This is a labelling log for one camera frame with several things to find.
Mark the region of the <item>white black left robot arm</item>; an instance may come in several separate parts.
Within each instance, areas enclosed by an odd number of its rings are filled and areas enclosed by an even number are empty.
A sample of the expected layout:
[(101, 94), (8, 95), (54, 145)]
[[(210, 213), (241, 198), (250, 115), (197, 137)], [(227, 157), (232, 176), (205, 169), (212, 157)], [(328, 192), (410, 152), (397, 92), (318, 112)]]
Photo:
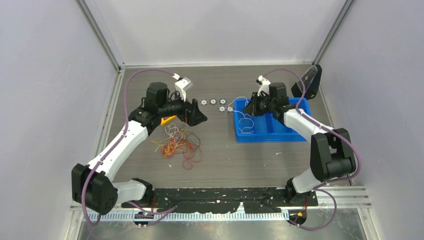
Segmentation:
[(109, 145), (86, 165), (74, 166), (71, 171), (72, 199), (100, 215), (128, 201), (148, 207), (154, 199), (150, 183), (139, 178), (117, 183), (113, 180), (125, 160), (160, 125), (162, 118), (177, 116), (190, 127), (207, 121), (198, 101), (187, 100), (187, 90), (191, 86), (187, 77), (175, 82), (174, 92), (163, 82), (152, 82), (141, 105), (129, 114), (124, 127)]

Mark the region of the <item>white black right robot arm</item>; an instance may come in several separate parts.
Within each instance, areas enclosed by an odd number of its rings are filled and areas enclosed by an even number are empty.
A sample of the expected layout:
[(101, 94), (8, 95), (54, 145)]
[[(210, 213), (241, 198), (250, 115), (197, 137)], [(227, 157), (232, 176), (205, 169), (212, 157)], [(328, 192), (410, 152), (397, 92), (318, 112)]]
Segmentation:
[(288, 203), (299, 205), (306, 193), (325, 183), (358, 173), (359, 157), (346, 129), (327, 126), (307, 114), (298, 102), (291, 104), (282, 82), (259, 82), (258, 86), (243, 113), (252, 117), (271, 114), (276, 121), (300, 134), (310, 144), (309, 168), (290, 178), (284, 187)]

